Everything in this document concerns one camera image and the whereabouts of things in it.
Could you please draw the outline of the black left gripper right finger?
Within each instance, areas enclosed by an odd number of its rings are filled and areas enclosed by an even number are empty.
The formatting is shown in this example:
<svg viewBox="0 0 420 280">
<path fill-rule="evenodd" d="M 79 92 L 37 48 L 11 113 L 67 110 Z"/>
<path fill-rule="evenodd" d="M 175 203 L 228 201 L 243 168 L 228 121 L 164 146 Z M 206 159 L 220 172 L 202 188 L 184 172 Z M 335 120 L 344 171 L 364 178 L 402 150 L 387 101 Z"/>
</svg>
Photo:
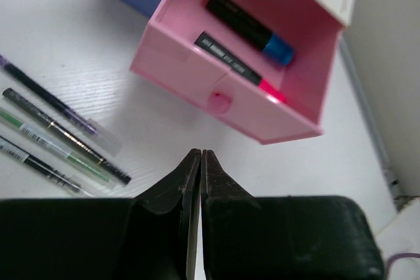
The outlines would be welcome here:
<svg viewBox="0 0 420 280">
<path fill-rule="evenodd" d="M 201 156 L 208 279 L 382 279 L 384 263 L 359 205 L 338 195 L 254 197 Z"/>
</svg>

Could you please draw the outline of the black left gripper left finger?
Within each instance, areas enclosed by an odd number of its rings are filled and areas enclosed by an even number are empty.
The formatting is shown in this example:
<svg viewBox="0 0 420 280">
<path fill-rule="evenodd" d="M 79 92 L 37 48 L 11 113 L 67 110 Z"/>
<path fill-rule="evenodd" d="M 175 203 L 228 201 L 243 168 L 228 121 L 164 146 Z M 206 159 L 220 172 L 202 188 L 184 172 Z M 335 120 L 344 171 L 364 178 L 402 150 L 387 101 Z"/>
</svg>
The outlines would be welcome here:
<svg viewBox="0 0 420 280">
<path fill-rule="evenodd" d="M 193 279 L 201 152 L 132 198 L 4 199 L 2 279 Z"/>
</svg>

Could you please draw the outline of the purple gel pen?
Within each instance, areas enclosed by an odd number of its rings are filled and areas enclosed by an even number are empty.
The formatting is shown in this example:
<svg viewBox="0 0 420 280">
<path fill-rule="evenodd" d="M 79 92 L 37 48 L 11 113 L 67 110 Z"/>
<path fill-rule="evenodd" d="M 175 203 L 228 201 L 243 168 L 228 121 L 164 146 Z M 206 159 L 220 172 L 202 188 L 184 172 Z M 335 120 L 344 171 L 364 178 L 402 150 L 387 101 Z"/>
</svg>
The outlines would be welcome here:
<svg viewBox="0 0 420 280">
<path fill-rule="evenodd" d="M 47 103 L 61 116 L 65 117 L 75 127 L 84 132 L 95 144 L 116 156 L 122 149 L 122 143 L 108 130 L 92 119 L 86 119 L 74 109 L 65 104 L 61 99 L 44 89 L 39 83 L 26 75 L 20 68 L 1 56 L 1 68 L 11 77 L 23 84 L 26 88 L 36 94 L 42 101 Z"/>
</svg>

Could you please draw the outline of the green gel pen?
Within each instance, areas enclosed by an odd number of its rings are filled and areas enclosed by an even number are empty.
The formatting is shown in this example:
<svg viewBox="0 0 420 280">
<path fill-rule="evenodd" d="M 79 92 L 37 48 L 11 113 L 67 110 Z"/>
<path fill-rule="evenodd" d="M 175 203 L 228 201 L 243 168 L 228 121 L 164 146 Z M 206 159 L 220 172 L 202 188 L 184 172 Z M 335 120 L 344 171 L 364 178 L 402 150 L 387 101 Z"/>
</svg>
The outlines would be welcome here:
<svg viewBox="0 0 420 280">
<path fill-rule="evenodd" d="M 1 122 L 14 129 L 17 133 L 36 143 L 38 146 L 47 150 L 49 153 L 57 156 L 73 168 L 83 173 L 85 176 L 94 180 L 98 184 L 103 185 L 105 188 L 113 189 L 116 183 L 105 175 L 102 171 L 94 168 L 89 162 L 76 154 L 67 145 L 59 140 L 55 140 L 45 132 L 41 131 L 35 125 L 31 125 L 19 117 L 13 115 L 5 108 L 1 107 Z"/>
</svg>

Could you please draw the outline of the black gel pen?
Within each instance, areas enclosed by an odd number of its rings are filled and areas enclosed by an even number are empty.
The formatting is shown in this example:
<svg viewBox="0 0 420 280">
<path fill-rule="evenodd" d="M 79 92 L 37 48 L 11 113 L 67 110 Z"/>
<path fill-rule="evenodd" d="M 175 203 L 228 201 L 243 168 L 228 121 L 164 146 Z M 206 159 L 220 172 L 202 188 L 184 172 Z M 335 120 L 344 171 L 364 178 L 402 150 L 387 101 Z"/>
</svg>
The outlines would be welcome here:
<svg viewBox="0 0 420 280">
<path fill-rule="evenodd" d="M 42 175 L 54 185 L 61 187 L 63 190 L 66 190 L 75 196 L 93 196 L 82 186 L 81 183 L 52 168 L 49 164 L 28 153 L 26 150 L 23 150 L 21 147 L 10 142 L 4 137 L 1 137 L 1 152 L 19 161 L 21 164 Z"/>
</svg>

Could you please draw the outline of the pink drawer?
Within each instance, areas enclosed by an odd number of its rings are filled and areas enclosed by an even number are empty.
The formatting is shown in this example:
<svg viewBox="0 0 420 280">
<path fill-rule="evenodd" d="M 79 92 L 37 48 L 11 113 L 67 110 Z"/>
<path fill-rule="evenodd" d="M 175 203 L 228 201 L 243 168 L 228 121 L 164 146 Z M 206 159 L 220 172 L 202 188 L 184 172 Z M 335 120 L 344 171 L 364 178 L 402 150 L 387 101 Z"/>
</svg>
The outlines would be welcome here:
<svg viewBox="0 0 420 280">
<path fill-rule="evenodd" d="M 321 135 L 342 23 L 315 0 L 231 0 L 270 30 L 258 49 L 208 1 L 162 0 L 131 70 L 262 144 Z"/>
</svg>

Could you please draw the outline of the pink highlighter marker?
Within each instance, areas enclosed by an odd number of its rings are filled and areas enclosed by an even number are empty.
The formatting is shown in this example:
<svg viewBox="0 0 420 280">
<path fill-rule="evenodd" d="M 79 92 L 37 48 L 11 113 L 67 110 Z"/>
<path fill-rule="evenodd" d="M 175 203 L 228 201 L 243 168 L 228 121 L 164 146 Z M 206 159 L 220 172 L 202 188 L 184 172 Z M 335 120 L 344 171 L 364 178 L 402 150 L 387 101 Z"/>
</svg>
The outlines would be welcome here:
<svg viewBox="0 0 420 280">
<path fill-rule="evenodd" d="M 221 61 L 223 64 L 226 64 L 232 71 L 247 79 L 252 84 L 265 91 L 267 94 L 283 103 L 286 103 L 286 97 L 282 92 L 275 89 L 254 69 L 250 68 L 247 64 L 242 62 L 237 56 L 235 56 L 227 48 L 213 39 L 205 31 L 199 35 L 194 44 L 209 53 L 211 56 L 215 57 L 217 60 Z"/>
</svg>

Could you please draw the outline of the black gold pen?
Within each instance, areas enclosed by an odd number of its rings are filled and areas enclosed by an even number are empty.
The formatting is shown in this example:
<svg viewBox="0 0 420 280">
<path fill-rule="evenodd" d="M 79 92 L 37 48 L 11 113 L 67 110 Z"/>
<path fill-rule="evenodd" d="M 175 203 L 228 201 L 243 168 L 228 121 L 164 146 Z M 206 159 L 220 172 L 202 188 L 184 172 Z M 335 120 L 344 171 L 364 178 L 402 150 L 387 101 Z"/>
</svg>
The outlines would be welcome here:
<svg viewBox="0 0 420 280">
<path fill-rule="evenodd" d="M 49 132 L 53 133 L 59 139 L 64 141 L 72 149 L 75 149 L 78 153 L 82 154 L 93 165 L 96 165 L 98 168 L 108 172 L 122 184 L 127 185 L 132 180 L 128 174 L 116 167 L 104 156 L 92 149 L 81 139 L 71 133 L 68 129 L 64 128 L 52 117 L 47 115 L 44 111 L 32 104 L 29 100 L 24 98 L 21 94 L 17 93 L 12 88 L 5 89 L 3 91 L 3 96 L 16 107 L 23 110 L 32 119 L 35 119 L 40 125 L 49 130 Z"/>
</svg>

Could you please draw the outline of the blue highlighter marker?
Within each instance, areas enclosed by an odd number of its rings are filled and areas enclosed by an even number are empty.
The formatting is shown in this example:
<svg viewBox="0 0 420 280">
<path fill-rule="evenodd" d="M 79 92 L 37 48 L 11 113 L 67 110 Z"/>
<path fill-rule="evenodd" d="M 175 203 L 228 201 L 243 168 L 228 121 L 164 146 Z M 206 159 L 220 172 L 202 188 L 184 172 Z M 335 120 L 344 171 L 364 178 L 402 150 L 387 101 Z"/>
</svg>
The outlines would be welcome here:
<svg viewBox="0 0 420 280">
<path fill-rule="evenodd" d="M 205 8 L 259 52 L 288 66 L 295 51 L 286 41 L 232 0 L 208 0 Z"/>
</svg>

